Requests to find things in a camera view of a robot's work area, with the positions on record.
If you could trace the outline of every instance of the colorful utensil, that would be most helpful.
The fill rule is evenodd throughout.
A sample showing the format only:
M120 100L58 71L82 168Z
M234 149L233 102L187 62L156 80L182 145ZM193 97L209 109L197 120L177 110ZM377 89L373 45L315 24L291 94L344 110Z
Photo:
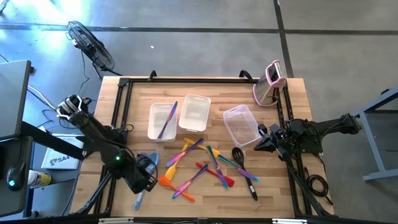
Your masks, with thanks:
M227 160L224 156L218 155L218 158L221 161L224 161L224 162L228 163L229 165L233 166L234 168L236 168L238 170L238 172L240 172L243 176L249 177L250 179L252 179L252 180L254 180L256 182L260 181L257 177L251 175L248 171L243 170L242 168L240 168L237 165L233 164L231 161Z
M176 101L176 102L174 103L174 106L173 106L172 110L170 111L169 116L167 117L166 123L164 124L164 126L163 126L163 128L162 128L162 131L160 132L159 136L157 137L158 139L162 138L163 133L164 133L164 130L166 129L167 124L168 124L169 121L173 118L173 115L174 115L174 113L175 113L175 110L177 109L177 105L178 105L178 102Z
M175 199L177 196L179 196L181 194L181 192L183 192L192 182L193 180L195 180L201 173L203 173L206 169L207 169L208 165L204 165L199 172L194 175L190 180L186 181L185 183L183 183L178 190L173 194L173 199Z
M202 168L202 167L203 167L203 165L200 164L199 162L197 162L197 166L198 166L199 168ZM215 175L216 177L218 177L218 174L216 174L215 172L213 172L211 169L207 168L206 171L207 171L208 173L213 174L213 175ZM235 184L235 180L233 180L233 179L231 179L231 178L229 178L229 177L227 177L227 176L224 176L224 178L225 178L226 183L228 184L228 187L232 187L232 186Z
M159 183L160 183L162 186L171 187L171 188L173 188L174 190L178 190L178 188L177 188L176 186L174 186L174 185L171 183L171 181L170 181L168 178L166 178L165 176L160 175L158 180L159 180ZM181 194L182 194L184 197L186 197L188 200L190 200L190 201L192 201L192 202L195 201L195 199L194 199L190 194L185 193L185 192L182 192Z
M188 149L189 143L185 143L184 147L182 147L181 152L185 152L185 150ZM175 161L175 163L170 166L166 173L164 174L166 176L167 179L172 180L175 174L175 171L177 170L177 164L180 161L180 159L177 159L177 161Z
M157 165L157 163L159 162L159 154L157 152L153 152L151 153L149 156L146 153L143 153L144 155L146 155L147 157L149 157L149 159L154 162L154 164ZM150 174L153 174L153 172L155 172L155 166L153 164L149 165L146 168L146 171ZM144 198L144 195L147 191L143 190L142 192L140 192L137 196L137 200L136 200L136 204L134 205L134 209L138 210L139 207L141 206L141 202L142 202L142 198Z
M176 156L174 156L167 164L167 167L170 167L171 165L174 164L175 161L179 160L181 157L183 157L184 155L186 155L189 151L191 151L192 149L196 148L200 143L203 142L203 138L199 139L193 146L189 147L189 149L187 149L185 152L180 152L178 153Z
M235 148L232 149L232 157L234 157L234 160L242 167L242 169L245 170L245 168L243 166L244 155L243 155L243 152L242 152L242 150L240 148L235 147ZM246 182L248 183L249 190L250 190L250 193L251 193L252 197L255 200L258 200L256 190L255 190L251 180L249 178L247 178L247 177L245 177L245 178L246 178Z
M186 141L186 142L189 143L189 144L194 144L194 143L195 143L194 141L192 141L192 140L189 139L189 138L184 138L184 141ZM207 150L207 148L206 148L205 146L198 145L198 147L199 147L200 149L203 149L203 150L205 150L206 152L208 152L208 150ZM211 149L211 150L213 150L213 154L214 154L214 156L215 156L216 158L218 157L218 155L221 154L221 153L219 152L219 150L217 150L217 149Z
M213 159L214 165L216 166L216 172L218 174L218 178L220 178L220 181L221 181L221 183L223 183L224 187L226 189L229 189L228 184L226 183L224 175L223 175L223 173L221 171L221 168L218 165L216 158L214 157L213 150L211 150L210 146L207 146L207 149L208 149L208 151L209 151L209 153L211 155L211 158Z

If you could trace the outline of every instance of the yellow spatula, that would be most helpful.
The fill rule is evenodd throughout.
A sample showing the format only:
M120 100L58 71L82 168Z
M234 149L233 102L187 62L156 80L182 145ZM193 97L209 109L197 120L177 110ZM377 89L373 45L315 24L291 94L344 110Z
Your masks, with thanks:
M187 150L188 146L189 146L189 142L185 143L185 145L184 145L184 147L182 147L181 151L183 152L183 151ZM179 161L180 161L180 159L175 161L175 163L167 169L167 171L165 173L165 176L167 179L169 179L169 180L173 179L175 171L177 170L177 164Z
M192 141L192 140L189 139L189 138L184 138L184 141L186 141L186 142L189 143L189 144L194 144L194 143L195 143L194 141ZM209 153L209 151L207 150L207 148L206 148L205 146L198 145L198 147L201 148L201 149L203 149L203 150L205 150L207 153ZM220 155L221 153L220 153L219 150L217 150L217 149L212 149L212 150L213 150L214 156L218 159L218 155Z

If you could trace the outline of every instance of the electric fan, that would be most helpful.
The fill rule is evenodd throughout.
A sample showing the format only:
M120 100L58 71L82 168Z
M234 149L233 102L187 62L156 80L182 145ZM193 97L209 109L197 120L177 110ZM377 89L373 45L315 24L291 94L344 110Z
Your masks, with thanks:
M114 72L114 60L105 49L104 44L99 41L83 24L78 21L71 21L67 25L68 39L72 41L73 45L80 49L92 62L93 68L99 79L102 77L98 73L96 66L102 71L111 72L115 75L122 76Z

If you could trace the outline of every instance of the concrete floor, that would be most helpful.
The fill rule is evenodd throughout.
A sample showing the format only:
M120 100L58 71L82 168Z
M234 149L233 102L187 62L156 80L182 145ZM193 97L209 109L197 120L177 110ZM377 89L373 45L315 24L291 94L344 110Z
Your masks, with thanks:
M286 29L397 30L394 0L280 0ZM10 0L2 24L66 25L78 20L101 27L210 27L277 29L271 0ZM258 77L274 59L284 61L279 34L95 32L124 75L236 76L246 69ZM287 35L295 77L305 80L314 120L332 119L375 99L398 85L396 35ZM29 84L58 104L77 93L83 76L80 51L64 31L1 30L0 54L8 60L29 59L37 71ZM90 61L90 81L81 95L100 90ZM28 95L24 120L46 121L45 106ZM72 133L57 123L56 133ZM363 133L328 135L323 143L326 173L337 215L396 222L398 179L365 184L362 176L377 171ZM60 215L72 190L65 182L35 191L34 209L42 216Z

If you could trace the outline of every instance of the clear plastic container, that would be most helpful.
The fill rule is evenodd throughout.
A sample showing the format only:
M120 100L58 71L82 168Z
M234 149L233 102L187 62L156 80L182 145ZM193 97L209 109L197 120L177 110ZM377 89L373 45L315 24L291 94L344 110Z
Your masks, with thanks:
M157 139L166 123L174 103L154 103L150 106L148 122L148 138L156 142L174 141L177 133L177 110L166 126L161 139Z
M248 106L239 105L224 112L224 124L236 147L243 147L261 138L257 121Z
M178 125L193 134L203 134L209 117L210 103L209 97L187 95L182 105Z

